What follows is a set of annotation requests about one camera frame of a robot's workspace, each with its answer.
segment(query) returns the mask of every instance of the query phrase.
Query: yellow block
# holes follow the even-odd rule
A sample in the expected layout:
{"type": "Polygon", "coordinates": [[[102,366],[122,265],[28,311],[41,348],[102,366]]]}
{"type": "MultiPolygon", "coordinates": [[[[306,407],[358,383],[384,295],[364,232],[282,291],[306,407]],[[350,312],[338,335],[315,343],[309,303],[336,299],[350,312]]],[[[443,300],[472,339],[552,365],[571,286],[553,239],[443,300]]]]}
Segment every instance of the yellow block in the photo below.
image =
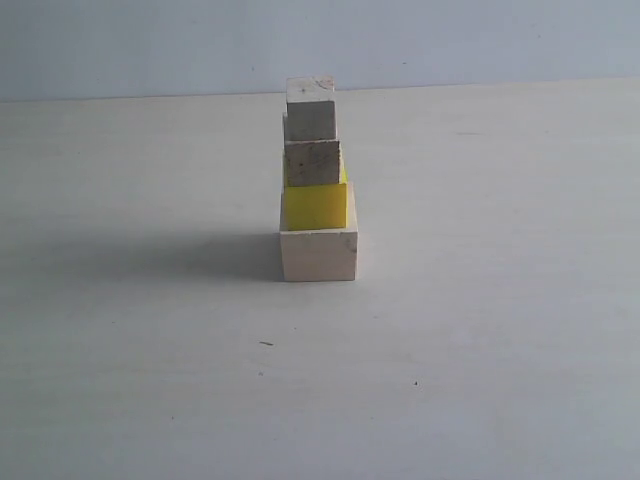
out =
{"type": "Polygon", "coordinates": [[[289,230],[345,228],[348,219],[347,172],[342,167],[341,183],[284,187],[284,212],[289,230]]]}

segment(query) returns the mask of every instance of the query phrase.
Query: wooden block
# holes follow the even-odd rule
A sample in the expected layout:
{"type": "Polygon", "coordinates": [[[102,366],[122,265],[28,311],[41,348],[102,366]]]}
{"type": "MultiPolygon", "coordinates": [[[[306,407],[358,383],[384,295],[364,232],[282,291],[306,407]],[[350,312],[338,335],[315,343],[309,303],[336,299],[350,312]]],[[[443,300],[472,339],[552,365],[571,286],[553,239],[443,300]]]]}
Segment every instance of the wooden block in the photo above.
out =
{"type": "Polygon", "coordinates": [[[289,230],[344,228],[348,221],[348,185],[284,187],[284,213],[289,230]]]}
{"type": "Polygon", "coordinates": [[[358,220],[353,185],[348,184],[349,215],[345,228],[290,231],[280,209],[280,249],[288,282],[355,280],[358,263],[358,220]]]}
{"type": "Polygon", "coordinates": [[[289,78],[287,116],[289,140],[335,139],[337,130],[333,77],[289,78]]]}
{"type": "Polygon", "coordinates": [[[340,183],[342,157],[339,140],[284,144],[287,185],[306,187],[340,183]]]}

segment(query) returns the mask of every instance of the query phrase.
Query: block top face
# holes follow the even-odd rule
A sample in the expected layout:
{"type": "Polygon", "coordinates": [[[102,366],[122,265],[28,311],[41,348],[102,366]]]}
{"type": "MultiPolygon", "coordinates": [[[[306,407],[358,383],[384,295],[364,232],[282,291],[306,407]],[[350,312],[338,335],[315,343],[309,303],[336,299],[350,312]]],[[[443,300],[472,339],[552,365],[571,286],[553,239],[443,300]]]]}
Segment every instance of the block top face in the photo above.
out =
{"type": "Polygon", "coordinates": [[[298,77],[287,79],[287,103],[333,102],[333,77],[298,77]]]}

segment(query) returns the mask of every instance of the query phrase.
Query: stacked blocks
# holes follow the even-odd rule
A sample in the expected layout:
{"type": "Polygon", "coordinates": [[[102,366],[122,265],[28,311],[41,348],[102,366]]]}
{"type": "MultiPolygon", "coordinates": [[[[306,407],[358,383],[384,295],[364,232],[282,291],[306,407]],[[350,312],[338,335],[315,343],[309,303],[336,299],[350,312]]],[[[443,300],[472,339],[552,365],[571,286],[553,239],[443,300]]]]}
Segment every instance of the stacked blocks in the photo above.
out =
{"type": "Polygon", "coordinates": [[[280,247],[287,281],[355,280],[353,185],[337,138],[333,78],[287,80],[280,247]]]}

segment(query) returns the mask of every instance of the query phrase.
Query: white wall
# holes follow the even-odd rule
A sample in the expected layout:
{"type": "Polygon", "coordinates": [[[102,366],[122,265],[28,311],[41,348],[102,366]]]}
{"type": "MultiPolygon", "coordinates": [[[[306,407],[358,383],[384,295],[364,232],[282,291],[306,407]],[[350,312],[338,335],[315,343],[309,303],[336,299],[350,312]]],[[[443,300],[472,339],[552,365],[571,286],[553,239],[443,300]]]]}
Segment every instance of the white wall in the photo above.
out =
{"type": "Polygon", "coordinates": [[[0,99],[640,75],[638,0],[0,0],[0,99]]]}

